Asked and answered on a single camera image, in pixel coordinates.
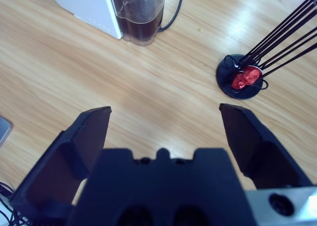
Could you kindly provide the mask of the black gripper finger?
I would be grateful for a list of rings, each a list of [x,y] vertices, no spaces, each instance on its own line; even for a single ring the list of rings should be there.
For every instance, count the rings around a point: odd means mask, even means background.
[[[293,157],[251,110],[224,103],[219,110],[238,167],[257,189],[312,186]]]
[[[104,147],[110,107],[82,112],[50,144],[20,183],[10,204],[34,226],[62,226],[72,201]]]

